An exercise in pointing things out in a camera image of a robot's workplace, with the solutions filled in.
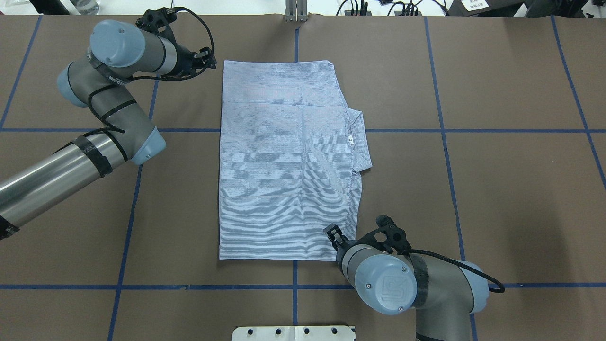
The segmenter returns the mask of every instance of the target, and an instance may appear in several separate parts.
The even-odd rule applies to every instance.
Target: white mounting plate
[[[231,341],[355,341],[355,330],[353,326],[238,327],[231,334]]]

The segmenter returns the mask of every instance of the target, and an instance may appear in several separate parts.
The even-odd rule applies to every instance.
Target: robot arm
[[[387,315],[415,308],[420,341],[469,341],[469,314],[486,306],[489,291],[504,292],[503,285],[472,263],[412,249],[390,217],[379,216],[377,225],[359,240],[348,240],[334,224],[324,229],[360,298]],[[379,233],[385,241],[377,241]],[[487,279],[499,289],[489,288]]]
[[[216,67],[209,30],[211,47],[199,53],[176,43],[170,23],[180,11],[194,15],[208,30],[183,7],[148,10],[137,27],[114,20],[95,26],[87,54],[61,72],[57,85],[63,97],[88,107],[106,127],[77,137],[0,183],[0,240],[126,161],[140,165],[165,148],[158,128],[124,86],[141,78],[190,79]],[[133,77],[138,71],[161,77]]]

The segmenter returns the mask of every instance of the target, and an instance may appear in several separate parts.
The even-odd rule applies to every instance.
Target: metal bracket
[[[286,21],[307,21],[307,0],[286,0]]]
[[[355,341],[354,326],[238,327],[231,341]]]

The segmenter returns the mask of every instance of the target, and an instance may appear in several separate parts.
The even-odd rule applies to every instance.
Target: brown table surface
[[[55,82],[102,18],[0,16],[0,180],[99,127]],[[374,164],[358,237],[388,214],[413,246],[506,283],[475,314],[475,338],[604,338],[606,21],[205,20],[217,70],[129,85],[167,149],[2,241],[0,340],[229,340],[236,326],[334,323],[361,341],[414,339],[414,311],[372,311],[332,262],[218,260],[225,59],[335,64]],[[194,20],[174,27],[206,45]]]

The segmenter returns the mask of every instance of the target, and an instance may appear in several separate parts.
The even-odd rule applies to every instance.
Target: blue grid line
[[[606,282],[569,283],[505,283],[508,289],[558,289],[558,288],[606,288]],[[235,284],[235,285],[188,285],[188,284],[123,284],[120,289],[131,291],[171,290],[292,290],[291,284]],[[297,290],[353,290],[349,284],[297,284]],[[0,290],[117,290],[118,285],[89,284],[0,284]]]
[[[606,177],[604,177],[604,171],[602,170],[602,164],[600,163],[600,159],[598,158],[598,153],[596,152],[596,147],[593,145],[593,139],[591,138],[591,133],[589,130],[589,126],[587,125],[587,119],[585,118],[585,113],[583,113],[583,108],[581,107],[581,102],[579,101],[579,96],[576,93],[576,88],[574,87],[574,83],[572,82],[572,76],[570,75],[570,71],[568,69],[568,64],[566,63],[566,58],[564,58],[564,51],[562,50],[562,44],[560,43],[560,36],[558,34],[558,27],[556,25],[556,18],[551,16],[551,26],[553,27],[553,34],[556,37],[556,43],[558,44],[558,51],[560,53],[560,58],[562,59],[562,65],[564,66],[564,71],[566,72],[566,77],[568,78],[568,83],[570,85],[570,90],[572,91],[572,95],[574,96],[574,101],[576,103],[576,107],[579,110],[579,115],[581,116],[581,121],[583,122],[583,127],[585,128],[585,133],[587,134],[587,140],[589,141],[589,146],[591,147],[591,152],[593,154],[593,158],[596,162],[596,166],[598,167],[598,172],[600,173],[600,178],[602,179],[602,185],[604,189],[606,189]]]
[[[353,290],[351,284],[300,284],[300,290]]]
[[[465,260],[465,248],[463,246],[463,233],[461,232],[461,222],[459,220],[459,207],[456,202],[455,183],[453,181],[452,168],[450,167],[450,156],[448,154],[448,143],[446,141],[446,130],[444,129],[444,117],[442,116],[442,104],[440,102],[440,94],[438,92],[438,79],[436,77],[436,66],[433,62],[433,52],[431,51],[431,38],[429,34],[429,23],[427,17],[423,17],[425,21],[425,35],[427,36],[427,49],[429,51],[429,63],[431,65],[431,77],[433,78],[433,90],[436,96],[436,105],[438,107],[438,118],[440,120],[440,131],[442,134],[442,147],[444,148],[444,157],[446,158],[446,171],[448,173],[448,184],[450,185],[450,197],[454,207],[454,217],[456,230],[459,236],[459,252],[461,260]]]
[[[153,118],[153,111],[156,106],[156,96],[158,94],[158,83],[154,82],[153,91],[151,93],[150,111],[148,114],[149,119]],[[130,237],[133,233],[133,225],[135,223],[135,207],[137,206],[137,200],[139,200],[139,190],[141,188],[141,172],[143,171],[143,165],[139,165],[137,171],[137,180],[135,183],[135,193],[133,194],[133,203],[130,207],[130,216],[128,218],[128,228],[126,230],[126,239],[124,241],[124,249],[122,251],[122,262],[120,263],[120,273],[118,274],[118,287],[116,288],[116,296],[114,297],[114,305],[112,309],[112,319],[110,320],[110,328],[107,333],[107,341],[112,341],[113,332],[116,326],[116,318],[118,317],[118,306],[120,305],[120,295],[122,294],[122,284],[124,282],[124,271],[126,270],[126,259],[128,258],[128,247],[130,246]]]
[[[299,325],[299,261],[293,260],[293,326]]]
[[[299,62],[299,29],[301,26],[295,29],[295,62]]]
[[[96,128],[2,128],[0,132],[89,132]],[[158,128],[168,133],[220,133],[221,128]],[[475,129],[475,128],[368,128],[367,133],[606,133],[606,129]]]
[[[32,37],[30,38],[30,43],[27,44],[27,49],[25,50],[25,55],[23,55],[23,59],[21,60],[21,65],[19,66],[19,71],[17,71],[17,77],[15,77],[15,82],[13,83],[13,88],[10,91],[10,95],[8,96],[8,100],[6,102],[6,106],[4,107],[4,113],[2,114],[2,118],[0,119],[0,129],[4,126],[4,121],[6,121],[6,116],[8,115],[8,110],[10,109],[10,104],[13,101],[13,96],[17,91],[17,85],[19,85],[19,80],[21,79],[21,74],[23,73],[23,69],[25,68],[25,62],[27,62],[27,57],[30,55],[30,51],[32,50],[32,45],[34,43],[34,39],[36,38],[36,33],[38,32],[38,28],[40,28],[40,22],[42,22],[42,16],[38,16],[38,21],[36,21],[36,26],[34,27],[34,32],[32,32]]]
[[[160,132],[167,133],[219,133],[220,128],[158,128]]]
[[[471,339],[478,341],[478,329],[476,328],[476,316],[469,314],[469,321],[471,322]]]
[[[295,62],[299,62],[299,29],[301,26],[295,29]],[[293,260],[293,326],[299,324],[299,262]]]
[[[292,290],[289,284],[122,285],[122,290]]]
[[[116,290],[117,285],[89,284],[0,284],[0,290]]]
[[[107,335],[107,340],[112,341],[114,327],[116,326],[116,318],[118,316],[118,306],[120,304],[120,295],[122,292],[122,282],[124,281],[124,270],[126,269],[126,259],[128,257],[128,247],[130,246],[130,237],[133,232],[133,224],[135,223],[135,207],[139,198],[139,188],[141,187],[141,172],[143,165],[139,166],[137,172],[137,182],[135,183],[135,194],[133,195],[133,203],[130,208],[130,218],[128,219],[128,229],[126,231],[126,239],[124,242],[124,250],[122,251],[122,262],[120,264],[120,273],[118,275],[118,287],[116,288],[116,296],[114,298],[114,306],[112,309],[112,319],[110,321],[110,329]]]
[[[2,128],[0,132],[34,132],[34,133],[86,133],[95,128]]]
[[[153,109],[156,107],[156,95],[158,94],[158,84],[160,84],[160,80],[156,79],[156,81],[153,83],[153,91],[151,93],[151,104],[149,113],[150,121],[153,119]]]
[[[506,283],[506,288],[510,289],[525,289],[525,288],[606,288],[606,282],[571,282],[571,283]]]

